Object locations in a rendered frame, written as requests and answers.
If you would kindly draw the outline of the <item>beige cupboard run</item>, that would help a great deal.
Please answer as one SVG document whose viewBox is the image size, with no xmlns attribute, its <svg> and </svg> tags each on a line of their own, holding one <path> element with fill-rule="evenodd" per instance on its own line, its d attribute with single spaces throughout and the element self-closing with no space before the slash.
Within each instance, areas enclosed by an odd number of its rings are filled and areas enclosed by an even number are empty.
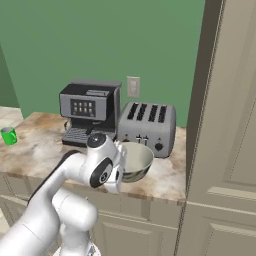
<svg viewBox="0 0 256 256">
<path fill-rule="evenodd" d="M 9 226 L 24 213 L 27 202 L 42 178 L 0 173 L 0 209 Z"/>
</svg>

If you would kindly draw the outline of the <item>beige low cupboard door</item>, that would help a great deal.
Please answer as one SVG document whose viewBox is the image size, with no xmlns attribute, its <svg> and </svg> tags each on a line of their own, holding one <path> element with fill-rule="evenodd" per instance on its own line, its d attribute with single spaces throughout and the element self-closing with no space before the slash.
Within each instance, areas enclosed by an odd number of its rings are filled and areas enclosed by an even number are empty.
<svg viewBox="0 0 256 256">
<path fill-rule="evenodd" d="M 256 256 L 256 212 L 187 203 L 177 256 Z"/>
</svg>

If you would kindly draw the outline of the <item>grey four-slot toaster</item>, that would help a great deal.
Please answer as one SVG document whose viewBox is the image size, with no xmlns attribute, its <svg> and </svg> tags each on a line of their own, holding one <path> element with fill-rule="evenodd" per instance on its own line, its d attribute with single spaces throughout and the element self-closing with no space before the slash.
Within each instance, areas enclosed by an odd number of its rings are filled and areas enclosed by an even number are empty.
<svg viewBox="0 0 256 256">
<path fill-rule="evenodd" d="M 129 102 L 123 108 L 117 139 L 149 147 L 156 158 L 167 158 L 173 149 L 176 110 L 172 105 Z"/>
</svg>

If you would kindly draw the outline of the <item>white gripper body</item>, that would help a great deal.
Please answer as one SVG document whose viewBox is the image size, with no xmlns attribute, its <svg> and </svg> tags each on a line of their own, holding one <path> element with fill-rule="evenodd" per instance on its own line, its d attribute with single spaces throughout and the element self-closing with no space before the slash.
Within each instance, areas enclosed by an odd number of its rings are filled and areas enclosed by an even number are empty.
<svg viewBox="0 0 256 256">
<path fill-rule="evenodd" d="M 122 168 L 124 168 L 126 164 L 127 149 L 120 141 L 116 141 L 115 146 L 117 153 L 114 159 L 114 165 L 120 165 Z"/>
</svg>

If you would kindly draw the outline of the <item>white wall socket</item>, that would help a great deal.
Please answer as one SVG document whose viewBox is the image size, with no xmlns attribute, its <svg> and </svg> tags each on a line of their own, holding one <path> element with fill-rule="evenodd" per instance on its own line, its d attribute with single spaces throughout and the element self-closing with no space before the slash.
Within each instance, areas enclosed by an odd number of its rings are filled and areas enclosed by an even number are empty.
<svg viewBox="0 0 256 256">
<path fill-rule="evenodd" d="M 127 95 L 132 98 L 140 97 L 140 78 L 139 77 L 127 77 Z"/>
</svg>

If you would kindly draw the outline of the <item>beige drawer front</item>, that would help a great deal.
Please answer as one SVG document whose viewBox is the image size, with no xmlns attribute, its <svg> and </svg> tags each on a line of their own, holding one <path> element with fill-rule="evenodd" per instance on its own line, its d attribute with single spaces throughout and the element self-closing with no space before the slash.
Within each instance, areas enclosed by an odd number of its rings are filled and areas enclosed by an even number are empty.
<svg viewBox="0 0 256 256">
<path fill-rule="evenodd" d="M 89 192 L 87 196 L 104 213 L 172 228 L 177 228 L 179 225 L 181 207 L 176 202 L 135 198 L 127 194 L 112 195 L 104 192 Z"/>
</svg>

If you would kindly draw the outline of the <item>black grey coffee machine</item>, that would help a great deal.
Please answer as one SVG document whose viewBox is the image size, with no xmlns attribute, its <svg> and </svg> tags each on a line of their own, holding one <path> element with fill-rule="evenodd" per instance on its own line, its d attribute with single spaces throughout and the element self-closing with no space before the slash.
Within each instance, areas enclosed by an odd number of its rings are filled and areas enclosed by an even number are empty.
<svg viewBox="0 0 256 256">
<path fill-rule="evenodd" d="M 75 80 L 59 93 L 60 115 L 68 119 L 62 143 L 86 147 L 90 135 L 102 132 L 112 140 L 120 116 L 121 82 Z"/>
</svg>

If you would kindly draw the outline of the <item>brown tall cupboard side panel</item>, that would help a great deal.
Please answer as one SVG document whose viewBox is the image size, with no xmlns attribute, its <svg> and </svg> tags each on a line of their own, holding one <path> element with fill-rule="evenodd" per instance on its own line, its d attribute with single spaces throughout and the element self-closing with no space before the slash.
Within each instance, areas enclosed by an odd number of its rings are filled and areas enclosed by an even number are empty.
<svg viewBox="0 0 256 256">
<path fill-rule="evenodd" d="M 189 193 L 193 158 L 196 152 L 200 122 L 203 115 L 205 98 L 207 97 L 207 87 L 225 2 L 226 0 L 205 0 L 186 127 L 186 197 Z"/>
</svg>

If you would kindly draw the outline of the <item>green mug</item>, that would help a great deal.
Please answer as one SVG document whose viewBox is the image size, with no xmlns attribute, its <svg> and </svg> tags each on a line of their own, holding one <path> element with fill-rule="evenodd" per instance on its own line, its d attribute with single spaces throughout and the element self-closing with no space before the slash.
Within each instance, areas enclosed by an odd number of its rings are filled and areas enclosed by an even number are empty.
<svg viewBox="0 0 256 256">
<path fill-rule="evenodd" d="M 6 145 L 13 145 L 17 142 L 17 135 L 13 127 L 2 128 L 0 134 Z"/>
</svg>

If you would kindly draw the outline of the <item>grey metal bowl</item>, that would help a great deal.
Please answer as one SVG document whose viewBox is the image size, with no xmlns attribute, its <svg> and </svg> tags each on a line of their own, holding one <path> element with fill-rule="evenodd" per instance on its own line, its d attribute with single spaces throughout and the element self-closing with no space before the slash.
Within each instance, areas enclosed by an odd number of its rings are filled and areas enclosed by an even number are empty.
<svg viewBox="0 0 256 256">
<path fill-rule="evenodd" d="M 154 153 L 149 147 L 140 143 L 123 142 L 122 145 L 127 151 L 122 181 L 137 182 L 148 173 L 154 160 Z"/>
</svg>

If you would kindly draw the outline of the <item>beige tall cupboard door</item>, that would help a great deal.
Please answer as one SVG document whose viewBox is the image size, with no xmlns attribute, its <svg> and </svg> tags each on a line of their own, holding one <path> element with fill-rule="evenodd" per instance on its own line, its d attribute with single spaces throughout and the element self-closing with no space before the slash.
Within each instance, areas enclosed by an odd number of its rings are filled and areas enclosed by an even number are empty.
<svg viewBox="0 0 256 256">
<path fill-rule="evenodd" d="M 256 212 L 256 0 L 226 0 L 187 201 Z"/>
</svg>

